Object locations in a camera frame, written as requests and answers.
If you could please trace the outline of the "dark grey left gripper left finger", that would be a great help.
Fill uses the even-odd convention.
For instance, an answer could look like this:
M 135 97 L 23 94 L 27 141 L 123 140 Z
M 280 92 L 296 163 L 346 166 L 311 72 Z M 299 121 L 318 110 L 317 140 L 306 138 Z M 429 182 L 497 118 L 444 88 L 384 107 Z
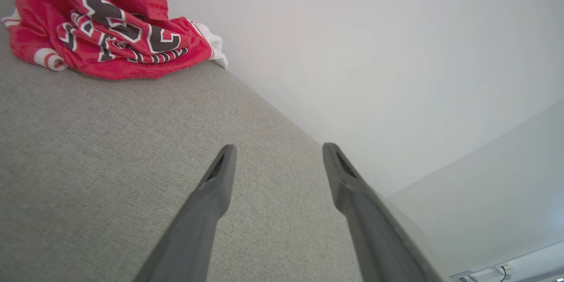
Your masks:
M 135 276 L 136 282 L 204 282 L 217 222 L 227 212 L 237 149 L 225 145 Z

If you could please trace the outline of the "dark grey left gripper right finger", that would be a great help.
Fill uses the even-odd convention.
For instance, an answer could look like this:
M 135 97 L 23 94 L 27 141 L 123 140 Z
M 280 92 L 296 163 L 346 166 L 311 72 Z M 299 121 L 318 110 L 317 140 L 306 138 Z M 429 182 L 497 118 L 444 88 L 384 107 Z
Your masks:
M 365 282 L 445 281 L 445 264 L 428 236 L 361 177 L 337 144 L 323 145 L 323 162 Z

